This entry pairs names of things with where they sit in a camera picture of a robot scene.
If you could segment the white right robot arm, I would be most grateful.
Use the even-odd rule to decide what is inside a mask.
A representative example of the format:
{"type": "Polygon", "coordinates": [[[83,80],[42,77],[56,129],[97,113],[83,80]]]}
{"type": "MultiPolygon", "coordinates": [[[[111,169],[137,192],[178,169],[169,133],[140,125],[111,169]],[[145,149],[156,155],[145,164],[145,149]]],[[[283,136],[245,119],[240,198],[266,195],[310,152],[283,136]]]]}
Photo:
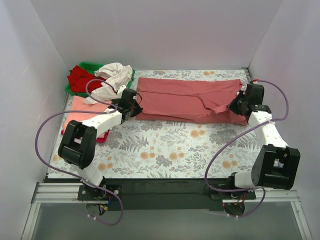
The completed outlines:
{"type": "Polygon", "coordinates": [[[245,91],[228,105],[228,109],[246,118],[260,145],[260,152],[250,172],[235,172],[226,186],[227,195],[237,199],[245,189],[267,187],[290,190],[296,178],[301,154],[291,148],[279,134],[269,106],[263,104],[265,89],[250,82],[245,91]]]}

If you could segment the dusty rose t-shirt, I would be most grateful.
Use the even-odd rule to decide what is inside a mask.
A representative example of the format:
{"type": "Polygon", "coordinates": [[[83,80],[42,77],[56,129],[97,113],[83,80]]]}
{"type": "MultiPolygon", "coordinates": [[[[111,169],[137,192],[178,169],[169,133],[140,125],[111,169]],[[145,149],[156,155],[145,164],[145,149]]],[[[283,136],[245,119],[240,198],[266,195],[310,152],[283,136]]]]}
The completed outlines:
{"type": "Polygon", "coordinates": [[[241,88],[240,79],[201,81],[141,77],[137,92],[142,96],[142,112],[136,119],[247,125],[245,117],[228,109],[241,88]]]}

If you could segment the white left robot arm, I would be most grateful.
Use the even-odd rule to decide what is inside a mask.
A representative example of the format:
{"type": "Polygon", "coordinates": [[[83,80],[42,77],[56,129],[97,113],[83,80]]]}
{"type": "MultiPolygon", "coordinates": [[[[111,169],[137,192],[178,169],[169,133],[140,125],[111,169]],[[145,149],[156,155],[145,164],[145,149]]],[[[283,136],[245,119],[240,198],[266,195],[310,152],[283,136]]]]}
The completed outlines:
{"type": "Polygon", "coordinates": [[[125,88],[120,98],[113,100],[104,111],[86,120],[71,120],[66,126],[58,155],[76,170],[80,179],[91,185],[89,194],[95,200],[103,199],[107,193],[101,184],[104,177],[93,164],[97,138],[140,114],[143,108],[137,100],[141,101],[142,96],[133,89],[125,88]]]}

